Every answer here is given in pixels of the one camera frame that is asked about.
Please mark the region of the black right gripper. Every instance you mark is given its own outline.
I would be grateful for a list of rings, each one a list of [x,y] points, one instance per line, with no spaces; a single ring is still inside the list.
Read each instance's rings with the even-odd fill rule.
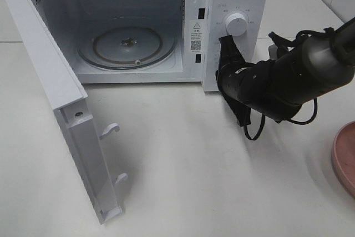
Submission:
[[[274,61],[246,63],[232,35],[219,38],[220,57],[217,84],[239,126],[250,125],[251,109],[276,122],[288,120],[300,110],[276,95],[271,79]]]

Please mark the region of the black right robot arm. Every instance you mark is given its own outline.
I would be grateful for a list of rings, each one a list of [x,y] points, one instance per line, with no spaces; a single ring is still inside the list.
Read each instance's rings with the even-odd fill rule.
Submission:
[[[221,45],[217,87],[240,126],[253,109],[276,122],[293,118],[302,105],[348,84],[354,77],[354,19],[338,29],[302,30],[293,41],[271,32],[270,59],[244,60],[232,36]]]

